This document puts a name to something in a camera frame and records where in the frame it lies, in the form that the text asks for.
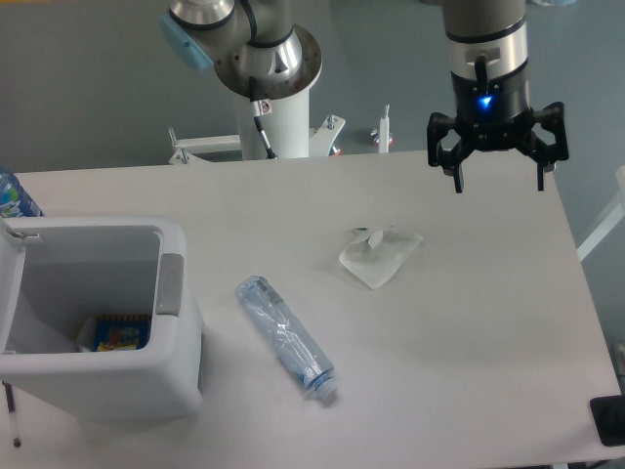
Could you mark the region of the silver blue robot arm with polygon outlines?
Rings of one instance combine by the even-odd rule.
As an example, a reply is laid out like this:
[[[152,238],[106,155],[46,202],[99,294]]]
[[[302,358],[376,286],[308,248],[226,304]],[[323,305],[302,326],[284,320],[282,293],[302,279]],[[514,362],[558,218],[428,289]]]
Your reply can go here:
[[[427,126],[428,162],[464,187],[474,152],[515,149],[539,176],[569,157],[564,107],[532,108],[522,1],[445,1],[456,112]],[[310,129],[310,90],[322,70],[316,39],[294,23],[288,1],[172,1],[160,26],[192,68],[211,67],[233,93],[247,160],[325,156]]]

